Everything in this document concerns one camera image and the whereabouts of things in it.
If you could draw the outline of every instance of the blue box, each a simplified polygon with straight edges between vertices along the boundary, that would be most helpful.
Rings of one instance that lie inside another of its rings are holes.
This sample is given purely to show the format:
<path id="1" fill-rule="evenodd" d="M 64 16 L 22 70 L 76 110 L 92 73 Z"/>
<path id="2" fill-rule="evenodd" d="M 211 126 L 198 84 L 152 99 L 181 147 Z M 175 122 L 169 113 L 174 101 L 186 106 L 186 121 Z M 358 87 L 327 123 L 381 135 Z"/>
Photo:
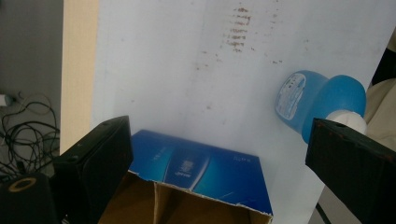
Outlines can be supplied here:
<path id="1" fill-rule="evenodd" d="M 247 223 L 271 223 L 273 212 L 258 157 L 150 131 L 134 134 L 132 143 L 130 172 L 143 180 L 197 200 L 244 209 Z"/>

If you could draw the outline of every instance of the white wall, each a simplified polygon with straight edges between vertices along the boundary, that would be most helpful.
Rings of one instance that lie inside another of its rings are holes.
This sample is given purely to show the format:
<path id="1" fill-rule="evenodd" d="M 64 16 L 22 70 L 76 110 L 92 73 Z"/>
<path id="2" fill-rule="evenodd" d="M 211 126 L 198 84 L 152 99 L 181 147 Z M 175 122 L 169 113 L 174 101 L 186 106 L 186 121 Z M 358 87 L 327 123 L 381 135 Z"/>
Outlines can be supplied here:
<path id="1" fill-rule="evenodd" d="M 100 1 L 92 126 L 149 129 L 259 156 L 277 223 L 307 223 L 323 184 L 306 144 L 275 115 L 291 73 L 368 86 L 396 2 Z"/>

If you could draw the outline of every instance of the cable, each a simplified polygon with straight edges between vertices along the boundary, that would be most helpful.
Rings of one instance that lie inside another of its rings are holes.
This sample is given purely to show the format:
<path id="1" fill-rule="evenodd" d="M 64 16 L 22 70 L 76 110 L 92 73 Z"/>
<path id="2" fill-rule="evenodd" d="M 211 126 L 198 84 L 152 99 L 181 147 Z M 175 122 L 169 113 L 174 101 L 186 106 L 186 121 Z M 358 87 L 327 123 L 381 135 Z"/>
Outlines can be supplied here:
<path id="1" fill-rule="evenodd" d="M 36 95 L 45 98 L 46 103 L 26 103 L 28 99 Z M 0 175 L 7 175 L 11 179 L 24 173 L 40 172 L 52 162 L 54 153 L 59 151 L 60 130 L 49 98 L 41 93 L 21 98 L 22 103 L 17 102 L 21 106 L 18 111 L 8 114 L 0 111 L 0 114 L 3 114 L 1 117 L 3 131 L 0 131 L 3 148 L 0 147 L 0 150 L 7 151 L 6 159 L 0 161 Z M 40 106 L 45 108 L 45 112 L 37 111 Z M 17 119 L 26 111 L 38 116 L 51 114 L 53 124 L 30 120 L 8 127 L 11 120 Z"/>
<path id="2" fill-rule="evenodd" d="M 317 203 L 316 208 L 317 208 L 317 210 L 318 210 L 318 212 L 319 212 L 321 218 L 323 219 L 323 222 L 324 222 L 325 224 L 332 224 L 332 223 L 330 222 L 329 218 L 326 216 L 326 213 L 323 211 L 323 209 L 322 209 L 322 207 L 320 206 L 319 203 Z"/>

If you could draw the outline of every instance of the cardboard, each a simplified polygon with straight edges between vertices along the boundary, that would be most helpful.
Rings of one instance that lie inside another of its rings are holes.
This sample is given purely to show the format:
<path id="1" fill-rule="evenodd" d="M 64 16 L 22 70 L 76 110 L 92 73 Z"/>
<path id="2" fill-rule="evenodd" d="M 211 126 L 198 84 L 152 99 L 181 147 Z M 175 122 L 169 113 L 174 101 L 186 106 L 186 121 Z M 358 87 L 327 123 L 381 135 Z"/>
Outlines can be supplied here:
<path id="1" fill-rule="evenodd" d="M 271 223 L 258 157 L 140 131 L 101 223 Z"/>

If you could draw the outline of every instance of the blue bottle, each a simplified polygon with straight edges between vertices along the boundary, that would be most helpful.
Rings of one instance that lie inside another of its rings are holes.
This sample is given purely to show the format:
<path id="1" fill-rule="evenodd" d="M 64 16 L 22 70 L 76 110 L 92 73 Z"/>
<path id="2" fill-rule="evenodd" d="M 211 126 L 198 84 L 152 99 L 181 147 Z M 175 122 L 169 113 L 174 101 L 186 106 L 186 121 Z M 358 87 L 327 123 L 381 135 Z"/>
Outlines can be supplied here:
<path id="1" fill-rule="evenodd" d="M 330 79 L 312 71 L 292 74 L 276 97 L 276 113 L 309 143 L 314 118 L 331 119 L 365 133 L 365 89 L 345 75 Z"/>

